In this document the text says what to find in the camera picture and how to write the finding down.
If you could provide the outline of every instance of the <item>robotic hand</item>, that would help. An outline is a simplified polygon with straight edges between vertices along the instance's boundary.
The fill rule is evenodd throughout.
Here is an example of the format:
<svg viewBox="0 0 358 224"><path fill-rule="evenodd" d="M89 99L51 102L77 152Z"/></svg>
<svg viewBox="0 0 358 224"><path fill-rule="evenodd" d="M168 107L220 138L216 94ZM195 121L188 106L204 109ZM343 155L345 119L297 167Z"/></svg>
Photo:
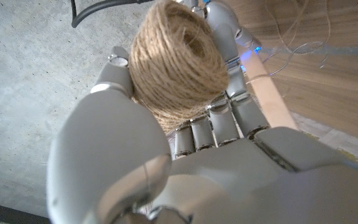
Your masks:
<svg viewBox="0 0 358 224"><path fill-rule="evenodd" d="M224 3L205 10L195 0L182 3L213 30L231 78L226 92L207 106L209 116L177 129L174 157L181 159L172 161L151 112L131 101L128 53L113 48L53 141L51 221L358 223L358 167L301 132L269 128L249 96L236 43L250 50L260 43ZM140 213L144 205L151 212Z"/></svg>

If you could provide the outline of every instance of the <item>gray robotic finger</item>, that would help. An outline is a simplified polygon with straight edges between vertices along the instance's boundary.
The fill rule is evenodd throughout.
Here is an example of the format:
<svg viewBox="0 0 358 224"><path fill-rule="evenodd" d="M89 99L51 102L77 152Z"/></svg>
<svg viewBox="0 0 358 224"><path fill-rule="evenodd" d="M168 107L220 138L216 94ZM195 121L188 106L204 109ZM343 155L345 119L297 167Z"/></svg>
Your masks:
<svg viewBox="0 0 358 224"><path fill-rule="evenodd" d="M229 85L227 86L226 93L228 97L238 95L246 92L246 82L244 80L244 74L241 70L241 65L237 64L234 68L228 71L229 73Z"/></svg>
<svg viewBox="0 0 358 224"><path fill-rule="evenodd" d="M203 115L190 121L196 151L214 147L215 141L214 136L212 135L212 128L209 123L208 116Z"/></svg>
<svg viewBox="0 0 358 224"><path fill-rule="evenodd" d="M174 159L190 155L195 151L190 121L187 121L176 129Z"/></svg>
<svg viewBox="0 0 358 224"><path fill-rule="evenodd" d="M233 96L230 100L233 115L244 137L252 139L255 133L269 127L264 114L248 93Z"/></svg>
<svg viewBox="0 0 358 224"><path fill-rule="evenodd" d="M218 146L224 146L240 138L225 94L208 106Z"/></svg>

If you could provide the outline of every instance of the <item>jute twine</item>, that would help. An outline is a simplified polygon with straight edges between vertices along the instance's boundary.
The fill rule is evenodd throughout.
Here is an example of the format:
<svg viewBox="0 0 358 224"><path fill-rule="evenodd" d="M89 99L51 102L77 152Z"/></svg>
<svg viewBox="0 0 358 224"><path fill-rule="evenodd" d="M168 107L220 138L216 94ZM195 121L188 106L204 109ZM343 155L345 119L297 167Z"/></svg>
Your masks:
<svg viewBox="0 0 358 224"><path fill-rule="evenodd" d="M205 20L172 0L152 6L129 58L134 101L166 133L203 113L229 82Z"/></svg>

